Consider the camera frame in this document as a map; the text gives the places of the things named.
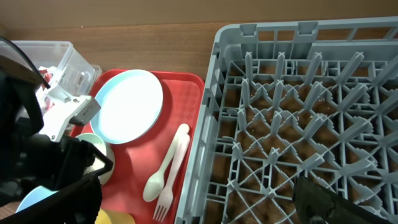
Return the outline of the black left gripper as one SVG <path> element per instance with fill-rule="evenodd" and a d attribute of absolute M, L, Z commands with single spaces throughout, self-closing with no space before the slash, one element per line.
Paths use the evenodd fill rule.
<path fill-rule="evenodd" d="M 18 159 L 18 178 L 60 190 L 84 177 L 111 170 L 113 162 L 94 144 L 64 136 L 53 142 L 43 134 L 24 140 Z"/>

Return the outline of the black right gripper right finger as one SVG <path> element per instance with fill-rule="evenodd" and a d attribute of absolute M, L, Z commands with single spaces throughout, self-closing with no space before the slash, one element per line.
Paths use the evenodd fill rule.
<path fill-rule="evenodd" d="M 349 202 L 310 179 L 295 180 L 292 198 L 301 223 L 389 224 L 390 222 Z"/>

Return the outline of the red strawberry snack wrapper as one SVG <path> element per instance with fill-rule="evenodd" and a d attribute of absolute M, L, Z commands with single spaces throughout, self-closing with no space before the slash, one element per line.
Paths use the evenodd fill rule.
<path fill-rule="evenodd" d="M 50 83 L 50 81 L 53 77 L 53 72 L 50 72 L 48 69 L 43 69 L 43 70 L 40 70 L 40 74 L 44 76 L 44 79 L 47 83 Z M 47 111 L 52 107 L 50 99 L 44 93 L 42 94 L 40 107 L 44 111 Z"/>

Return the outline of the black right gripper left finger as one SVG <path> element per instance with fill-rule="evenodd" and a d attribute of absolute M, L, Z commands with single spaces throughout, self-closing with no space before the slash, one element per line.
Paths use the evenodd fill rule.
<path fill-rule="evenodd" d="M 1 224 L 92 224 L 102 202 L 101 184 L 89 176 L 18 213 L 3 218 Z"/>

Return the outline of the green bowl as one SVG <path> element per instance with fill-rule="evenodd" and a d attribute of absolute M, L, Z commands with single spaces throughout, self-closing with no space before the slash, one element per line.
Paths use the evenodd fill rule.
<path fill-rule="evenodd" d="M 108 159 L 110 159 L 113 162 L 113 166 L 109 172 L 106 172 L 102 175 L 99 175 L 99 181 L 101 185 L 104 185 L 107 183 L 107 181 L 111 178 L 114 167 L 115 167 L 115 156 L 113 150 L 110 148 L 109 144 L 103 141 L 98 135 L 93 134 L 93 133 L 84 133 L 80 134 L 76 137 L 79 140 L 87 141 L 92 143 L 104 156 L 106 156 Z M 94 163 L 91 166 L 88 166 L 85 169 L 84 174 L 100 170 L 105 166 L 105 163 L 101 161 L 100 159 L 96 158 Z"/>

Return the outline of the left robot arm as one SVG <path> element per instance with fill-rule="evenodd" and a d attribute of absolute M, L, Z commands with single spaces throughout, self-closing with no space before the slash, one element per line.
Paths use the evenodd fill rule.
<path fill-rule="evenodd" d="M 1 41 L 27 63 L 1 57 L 1 205 L 22 198 L 29 184 L 52 190 L 67 187 L 80 180 L 95 159 L 104 167 L 93 175 L 110 171 L 113 162 L 92 143 L 39 133 L 44 119 L 35 89 L 50 85 L 16 44 L 4 37 Z"/>

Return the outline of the yellow plastic cup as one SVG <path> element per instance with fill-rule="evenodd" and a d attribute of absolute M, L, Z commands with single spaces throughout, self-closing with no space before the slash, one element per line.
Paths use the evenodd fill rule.
<path fill-rule="evenodd" d="M 136 224 L 136 222 L 129 213 L 100 209 L 95 224 Z"/>

